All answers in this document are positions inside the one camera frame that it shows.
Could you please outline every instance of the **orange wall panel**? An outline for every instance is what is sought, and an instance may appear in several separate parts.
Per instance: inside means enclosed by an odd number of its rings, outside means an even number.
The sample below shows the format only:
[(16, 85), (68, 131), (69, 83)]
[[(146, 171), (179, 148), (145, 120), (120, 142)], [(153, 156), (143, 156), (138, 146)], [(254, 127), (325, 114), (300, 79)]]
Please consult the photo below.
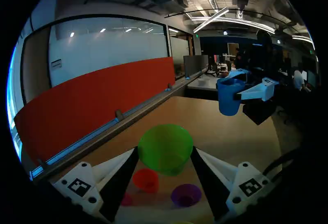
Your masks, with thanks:
[(91, 72), (43, 92), (16, 115), (32, 160), (46, 161), (175, 83), (173, 58), (130, 62)]

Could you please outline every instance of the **glass wall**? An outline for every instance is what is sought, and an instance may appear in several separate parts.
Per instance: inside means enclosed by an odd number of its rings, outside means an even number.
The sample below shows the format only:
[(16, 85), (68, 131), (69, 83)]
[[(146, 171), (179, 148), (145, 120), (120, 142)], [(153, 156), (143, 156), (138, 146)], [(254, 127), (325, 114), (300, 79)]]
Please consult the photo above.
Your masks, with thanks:
[(145, 21), (84, 18), (52, 26), (50, 32), (52, 86), (99, 69), (167, 56), (164, 27)]
[(169, 27), (171, 51), (174, 63), (175, 79), (185, 75), (183, 56), (193, 55), (192, 36), (188, 33)]

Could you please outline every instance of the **ceiling light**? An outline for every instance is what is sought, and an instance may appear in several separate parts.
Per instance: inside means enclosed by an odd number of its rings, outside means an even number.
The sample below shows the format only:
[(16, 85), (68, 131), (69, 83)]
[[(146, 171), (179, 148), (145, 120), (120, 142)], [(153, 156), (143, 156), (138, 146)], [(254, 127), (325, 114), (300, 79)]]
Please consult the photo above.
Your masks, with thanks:
[[(191, 20), (193, 21), (206, 21), (209, 17), (207, 16), (200, 16), (200, 17), (192, 17)], [(262, 29), (264, 31), (267, 31), (269, 33), (275, 34), (274, 29), (272, 27), (269, 27), (265, 24), (257, 23), (257, 22), (252, 22), (252, 21), (246, 21), (246, 20), (239, 20), (239, 19), (232, 19), (232, 18), (216, 18), (215, 21), (220, 21), (220, 22), (231, 22), (231, 23), (237, 23), (237, 24), (243, 24), (247, 25), (250, 27), (256, 27), (258, 29)]]
[(150, 30), (148, 30), (148, 31), (146, 31), (145, 33), (149, 33), (149, 32), (151, 32), (151, 31), (153, 31), (154, 29), (150, 29)]
[(136, 28), (139, 31), (141, 30), (141, 28), (139, 28), (139, 27), (112, 27), (112, 29), (126, 29), (126, 28)]
[(311, 40), (311, 38), (309, 37), (305, 37), (305, 36), (299, 36), (299, 35), (292, 35), (292, 38), (293, 39), (297, 39), (297, 40), (302, 40), (302, 41), (306, 41), (306, 42), (309, 42), (313, 45), (313, 49), (315, 50), (314, 48), (314, 44), (313, 44), (313, 41)]
[(172, 32), (179, 32), (179, 31), (174, 30), (174, 29), (172, 29), (172, 28), (169, 28), (169, 30), (172, 31)]
[(228, 11), (229, 11), (229, 9), (227, 7), (224, 7), (223, 9), (221, 9), (220, 11), (218, 11), (217, 13), (215, 13), (213, 16), (211, 16), (209, 19), (207, 19), (206, 21), (204, 21), (202, 24), (200, 24), (198, 27), (196, 27), (195, 30), (194, 30), (194, 33), (198, 32), (204, 26), (210, 24), (212, 21), (216, 20), (218, 17), (224, 15)]

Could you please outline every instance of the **window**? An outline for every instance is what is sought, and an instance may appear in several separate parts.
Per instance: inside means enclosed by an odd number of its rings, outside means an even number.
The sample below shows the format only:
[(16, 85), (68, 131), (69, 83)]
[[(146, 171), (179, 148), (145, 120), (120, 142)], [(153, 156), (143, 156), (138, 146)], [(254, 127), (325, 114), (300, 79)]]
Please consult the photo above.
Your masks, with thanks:
[(150, 22), (98, 17), (67, 21), (51, 28), (52, 86), (99, 69), (167, 56), (164, 27)]

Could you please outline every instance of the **blue cup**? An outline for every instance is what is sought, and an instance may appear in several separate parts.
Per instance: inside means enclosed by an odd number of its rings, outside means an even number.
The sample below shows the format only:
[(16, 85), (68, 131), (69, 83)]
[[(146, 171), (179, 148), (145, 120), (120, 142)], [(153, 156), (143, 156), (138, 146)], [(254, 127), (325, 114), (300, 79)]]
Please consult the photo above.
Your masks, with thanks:
[(222, 78), (216, 82), (218, 89), (219, 110), (222, 114), (237, 114), (241, 100), (234, 100), (233, 95), (245, 88), (245, 82), (233, 78)]

